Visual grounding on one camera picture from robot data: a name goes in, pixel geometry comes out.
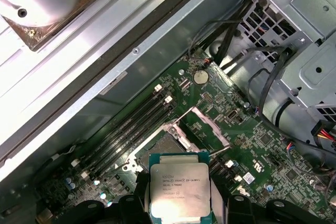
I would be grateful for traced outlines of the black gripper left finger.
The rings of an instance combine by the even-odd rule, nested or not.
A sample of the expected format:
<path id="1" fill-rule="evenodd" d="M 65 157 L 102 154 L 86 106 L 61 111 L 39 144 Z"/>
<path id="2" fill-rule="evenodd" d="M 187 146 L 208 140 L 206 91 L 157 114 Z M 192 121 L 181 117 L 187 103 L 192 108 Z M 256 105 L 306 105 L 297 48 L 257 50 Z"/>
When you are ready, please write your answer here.
<path id="1" fill-rule="evenodd" d="M 139 173 L 133 194 L 121 196 L 109 207 L 97 200 L 86 200 L 60 216 L 59 223 L 151 223 L 144 206 L 149 178 L 148 173 Z"/>

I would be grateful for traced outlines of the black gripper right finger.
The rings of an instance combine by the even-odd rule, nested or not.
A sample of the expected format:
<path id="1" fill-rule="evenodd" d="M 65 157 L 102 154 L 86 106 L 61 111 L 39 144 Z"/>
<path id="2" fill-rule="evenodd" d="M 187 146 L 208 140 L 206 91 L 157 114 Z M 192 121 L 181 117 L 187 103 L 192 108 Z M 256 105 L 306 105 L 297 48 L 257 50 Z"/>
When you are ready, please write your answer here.
<path id="1" fill-rule="evenodd" d="M 222 179 L 212 179 L 211 182 L 224 204 L 224 223 L 324 223 L 289 201 L 274 199 L 262 207 L 247 196 L 231 194 Z"/>

